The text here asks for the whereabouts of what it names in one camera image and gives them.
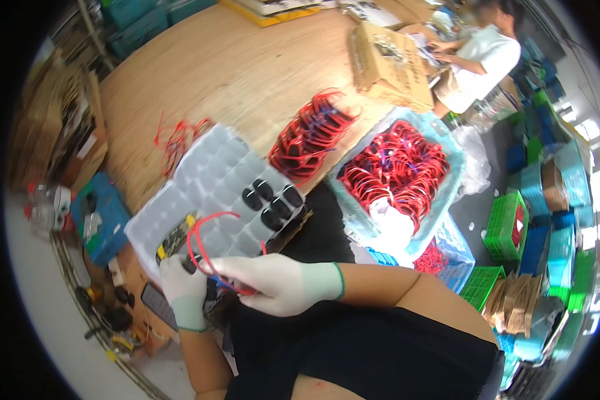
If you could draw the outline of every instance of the cardboard box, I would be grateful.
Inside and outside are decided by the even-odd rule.
[[[379,39],[395,46],[394,55],[381,53]],[[417,113],[433,108],[427,73],[416,44],[407,36],[368,22],[348,38],[349,55],[358,91],[369,97],[409,107]]]
[[[569,209],[569,193],[564,187],[562,174],[551,159],[542,166],[542,189],[549,211],[565,211]]]
[[[438,8],[424,0],[374,0],[374,3],[406,24],[426,22]]]

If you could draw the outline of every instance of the worker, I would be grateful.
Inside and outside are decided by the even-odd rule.
[[[205,325],[207,276],[178,256],[160,264],[196,400],[495,398],[504,353],[480,313],[433,275],[343,262],[353,254],[335,196],[320,184],[306,203],[314,215],[284,250],[302,262],[211,259],[258,290],[224,331],[236,377]]]
[[[478,0],[477,20],[488,25],[466,39],[431,41],[435,59],[451,64],[433,87],[433,112],[439,118],[449,110],[462,114],[476,99],[482,100],[518,64],[520,43],[515,29],[525,9],[518,0]],[[447,51],[458,49],[455,54]]]

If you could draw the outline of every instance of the table surface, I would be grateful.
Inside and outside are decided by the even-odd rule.
[[[131,212],[138,212],[166,181],[160,167],[163,150],[153,144],[163,111],[163,125],[207,117],[230,125],[265,156],[300,107],[315,93],[337,87],[363,112],[302,186],[304,192],[311,190],[392,108],[355,92],[346,46],[354,25],[337,10],[323,10],[262,29],[218,4],[167,29],[122,62],[101,85],[109,140],[105,170]],[[160,140],[167,140],[169,133],[163,135]],[[118,262],[127,290],[140,299],[147,277],[129,244]],[[132,313],[136,321],[145,320],[141,305]],[[154,330],[173,335],[148,313]]]

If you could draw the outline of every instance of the white glove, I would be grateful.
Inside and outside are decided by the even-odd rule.
[[[303,264],[277,253],[211,262],[221,275],[258,291],[253,296],[241,296],[242,304],[272,316],[295,316],[318,301],[337,300],[344,294],[344,279],[335,262]]]
[[[160,262],[160,282],[179,329],[202,332],[205,319],[202,306],[207,295],[207,276],[200,271],[193,275],[182,266],[179,255]]]

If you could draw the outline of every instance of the concrete floor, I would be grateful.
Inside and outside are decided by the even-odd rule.
[[[482,135],[482,141],[487,150],[487,157],[491,165],[489,181],[491,185],[482,193],[464,196],[460,201],[451,204],[449,213],[453,217],[458,229],[464,236],[475,258],[477,266],[497,266],[503,264],[496,262],[482,242],[480,231],[487,228],[491,206],[493,205],[494,190],[500,194],[507,190],[507,148],[513,144],[512,125],[508,121],[499,122],[492,130]],[[469,230],[469,224],[475,227]],[[505,272],[509,273],[517,267],[517,262],[505,262]]]

